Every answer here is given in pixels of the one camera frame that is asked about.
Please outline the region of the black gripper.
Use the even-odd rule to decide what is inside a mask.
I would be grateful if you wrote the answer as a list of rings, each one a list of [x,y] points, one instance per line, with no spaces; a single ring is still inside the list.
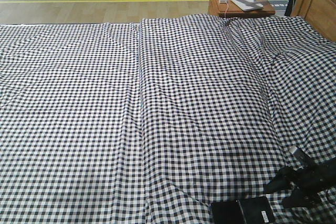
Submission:
[[[335,186],[335,162],[324,162],[298,170],[284,167],[264,186],[264,193],[290,190],[291,182],[295,188],[289,197],[282,200],[282,205],[285,208],[315,207],[321,203],[318,193]]]

